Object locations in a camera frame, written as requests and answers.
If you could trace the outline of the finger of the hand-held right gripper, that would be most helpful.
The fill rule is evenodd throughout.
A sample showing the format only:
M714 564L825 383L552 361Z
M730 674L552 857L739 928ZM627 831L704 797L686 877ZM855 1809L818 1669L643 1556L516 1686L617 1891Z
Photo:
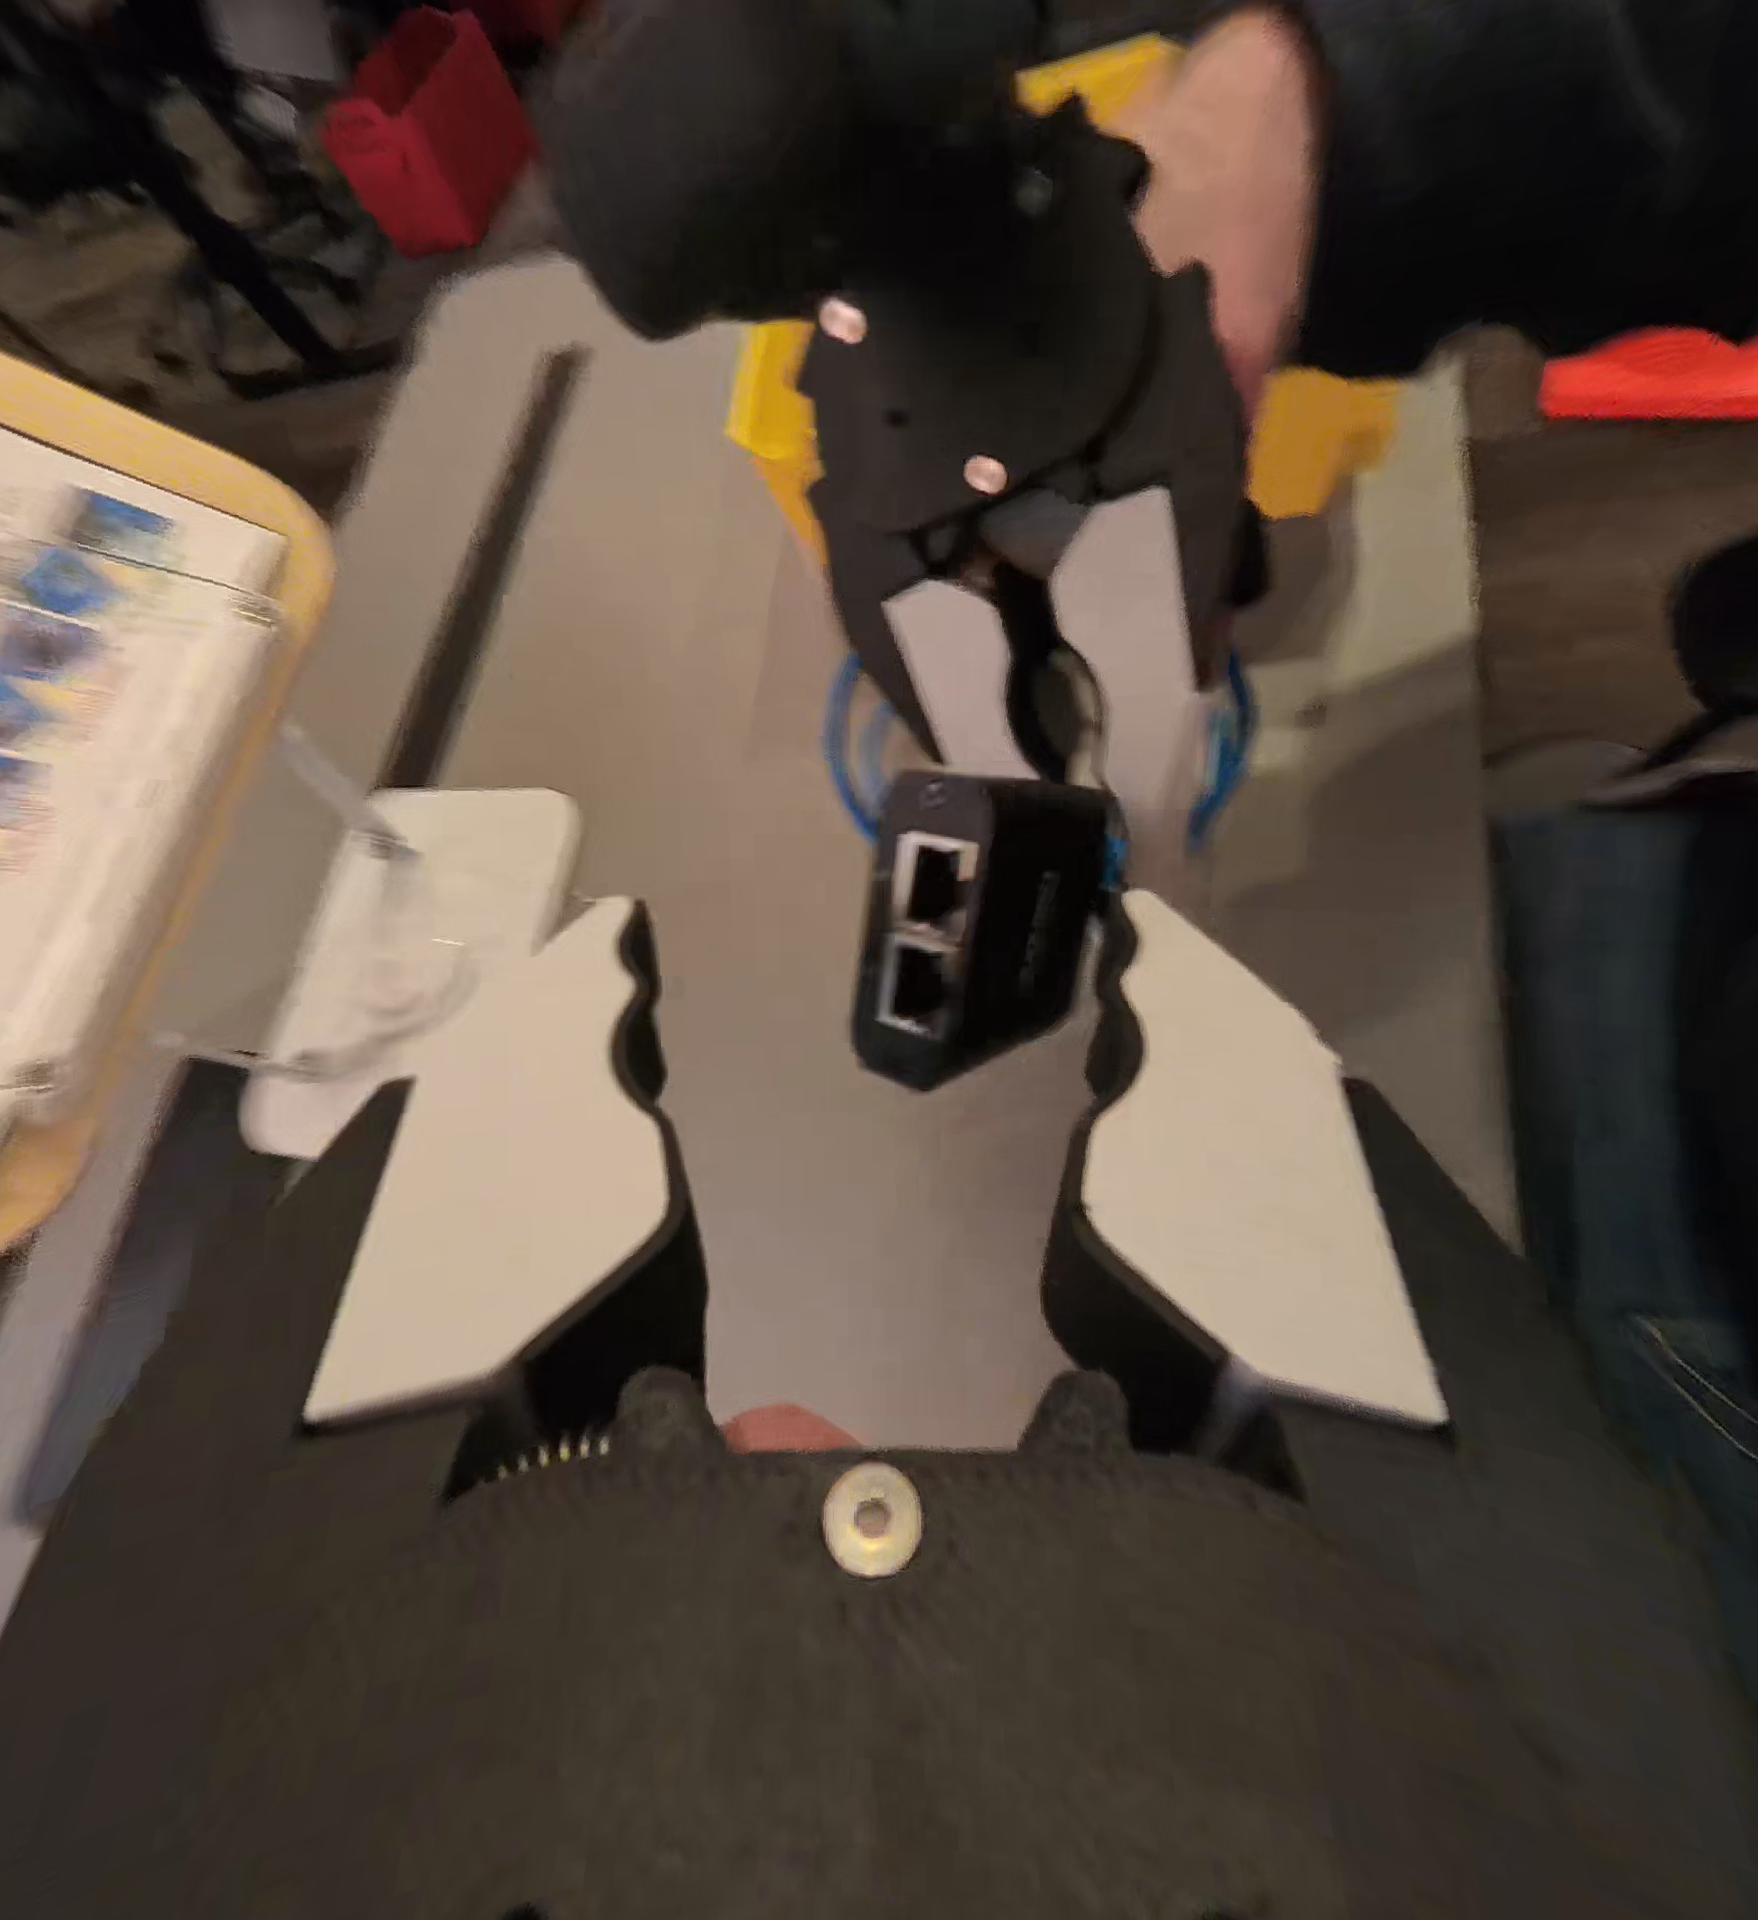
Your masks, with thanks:
M881 600L929 732L929 755L961 776L1033 776L1010 724L1010 645L994 603L952 581Z
M1048 591L1081 697L1071 773L1101 786L1127 825L1187 821L1211 772L1215 697L1202 659L1211 612L1187 603L1172 485L1092 505Z

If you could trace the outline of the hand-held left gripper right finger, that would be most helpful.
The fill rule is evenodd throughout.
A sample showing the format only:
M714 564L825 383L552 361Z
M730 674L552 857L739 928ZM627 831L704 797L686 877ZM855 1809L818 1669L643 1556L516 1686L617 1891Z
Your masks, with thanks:
M1446 1426L1347 1096L1317 1028L1160 894L1121 892L1092 976L1089 1106L1040 1264L1061 1354L1127 1426L1317 1406Z

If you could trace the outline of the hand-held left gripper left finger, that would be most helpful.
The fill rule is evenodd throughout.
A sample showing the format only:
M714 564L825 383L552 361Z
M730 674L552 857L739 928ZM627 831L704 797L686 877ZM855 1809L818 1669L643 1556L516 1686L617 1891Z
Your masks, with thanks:
M601 898L419 1046L306 1425L444 1406L594 1426L704 1376L704 1256L663 1111L656 940Z

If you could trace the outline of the black ethernet splitter box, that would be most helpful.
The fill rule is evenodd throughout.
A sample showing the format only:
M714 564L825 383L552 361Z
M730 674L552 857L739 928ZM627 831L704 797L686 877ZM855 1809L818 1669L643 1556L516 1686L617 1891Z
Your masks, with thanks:
M938 1090L1055 1032L1106 889L1110 809L1094 789L900 772L869 868L855 1062Z

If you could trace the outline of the yellow divided plastic bin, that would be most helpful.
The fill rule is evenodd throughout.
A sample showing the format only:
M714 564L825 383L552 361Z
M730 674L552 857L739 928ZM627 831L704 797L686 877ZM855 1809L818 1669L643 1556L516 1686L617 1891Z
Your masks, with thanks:
M1081 96L1099 130L1120 130L1132 96L1154 89L1178 63L1164 35L1127 35L1094 51L1025 65L1017 96L1055 108ZM799 367L815 327L804 320L746 329L732 370L725 438L757 468L799 550L825 563L812 508L819 478L815 405L799 394ZM1245 489L1262 518L1317 518L1349 478L1372 468L1395 438L1399 383L1339 380L1314 367L1277 370L1248 438Z

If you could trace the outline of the person's right hand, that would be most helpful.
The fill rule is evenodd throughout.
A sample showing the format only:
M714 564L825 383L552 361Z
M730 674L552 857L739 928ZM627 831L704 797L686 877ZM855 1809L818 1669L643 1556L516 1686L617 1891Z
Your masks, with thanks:
M1202 265L1243 421L1294 343L1320 214L1323 63L1304 22L1245 4L1127 108L1150 178L1134 211L1164 275Z

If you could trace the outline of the white base clipboard stand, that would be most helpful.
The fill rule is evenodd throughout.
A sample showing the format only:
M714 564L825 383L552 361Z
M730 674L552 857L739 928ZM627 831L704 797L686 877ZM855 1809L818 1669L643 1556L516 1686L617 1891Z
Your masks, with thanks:
M357 786L306 732L277 751L340 825L259 1043L182 1043L243 1070L238 1132L311 1165L402 1082L490 974L530 954L565 904L580 816L561 791Z

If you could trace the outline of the person's blue jeans leg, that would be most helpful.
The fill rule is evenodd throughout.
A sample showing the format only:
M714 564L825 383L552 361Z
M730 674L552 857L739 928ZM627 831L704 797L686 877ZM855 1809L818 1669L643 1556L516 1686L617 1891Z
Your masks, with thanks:
M1509 813L1492 874L1526 1252L1641 1462L1699 1510L1728 1633L1758 1645L1758 1354L1683 1117L1698 836L1677 813Z

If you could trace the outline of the wooden clipboard with printed sheet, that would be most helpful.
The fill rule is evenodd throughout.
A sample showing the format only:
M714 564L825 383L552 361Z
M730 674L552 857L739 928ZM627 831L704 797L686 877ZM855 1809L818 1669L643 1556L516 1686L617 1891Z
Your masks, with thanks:
M290 485L0 349L0 1255L74 1189L330 594Z

